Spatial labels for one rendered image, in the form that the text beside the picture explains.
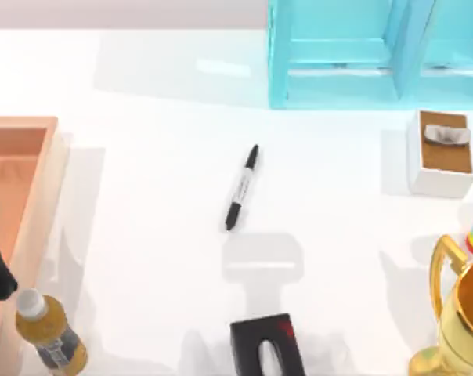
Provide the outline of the black and white marker pen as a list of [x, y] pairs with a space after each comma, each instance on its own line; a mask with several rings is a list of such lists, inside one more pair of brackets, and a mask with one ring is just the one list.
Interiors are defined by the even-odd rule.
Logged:
[[250, 186], [251, 177], [255, 171], [258, 153], [259, 145], [255, 144], [247, 156], [240, 180], [236, 186], [236, 191], [231, 199], [229, 210], [226, 214], [225, 227], [227, 231], [231, 231], [238, 222], [240, 210], [243, 206], [244, 198]]

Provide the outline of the light blue rack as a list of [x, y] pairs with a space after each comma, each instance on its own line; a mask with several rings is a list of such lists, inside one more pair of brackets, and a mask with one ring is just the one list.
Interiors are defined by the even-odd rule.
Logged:
[[268, 0], [276, 109], [473, 110], [473, 0]]

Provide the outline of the black stapler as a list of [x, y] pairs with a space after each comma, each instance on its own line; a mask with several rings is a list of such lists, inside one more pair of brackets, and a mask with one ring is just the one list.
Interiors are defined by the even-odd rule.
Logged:
[[259, 349], [270, 342], [283, 376], [306, 376], [301, 353], [288, 313], [232, 322], [231, 347], [238, 376], [264, 376]]

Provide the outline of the gold trophy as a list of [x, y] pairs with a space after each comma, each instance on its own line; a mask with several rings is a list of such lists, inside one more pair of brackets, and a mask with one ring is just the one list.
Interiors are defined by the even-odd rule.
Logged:
[[[457, 275], [446, 298], [441, 296], [445, 258]], [[431, 306], [438, 324], [438, 341], [416, 352], [408, 376], [473, 376], [473, 262], [448, 235], [437, 241], [429, 268]]]

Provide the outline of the amber bottle with white cap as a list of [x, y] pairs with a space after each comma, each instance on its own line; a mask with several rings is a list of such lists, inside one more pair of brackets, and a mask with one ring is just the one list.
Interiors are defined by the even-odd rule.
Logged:
[[87, 349], [56, 298], [34, 288], [22, 290], [16, 297], [15, 325], [52, 376], [78, 376], [84, 370]]

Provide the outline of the salmon shallow box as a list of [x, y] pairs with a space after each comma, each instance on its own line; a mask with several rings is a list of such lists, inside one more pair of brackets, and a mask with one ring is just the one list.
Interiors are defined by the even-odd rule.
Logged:
[[[19, 288], [38, 278], [68, 157], [56, 117], [0, 117], [0, 253]], [[0, 302], [0, 376], [18, 376], [14, 298]]]

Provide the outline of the white and brown tissue box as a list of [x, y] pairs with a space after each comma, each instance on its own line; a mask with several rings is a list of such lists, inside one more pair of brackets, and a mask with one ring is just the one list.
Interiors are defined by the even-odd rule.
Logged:
[[471, 133], [463, 114], [416, 112], [406, 130], [406, 156], [412, 194], [461, 199], [473, 184]]

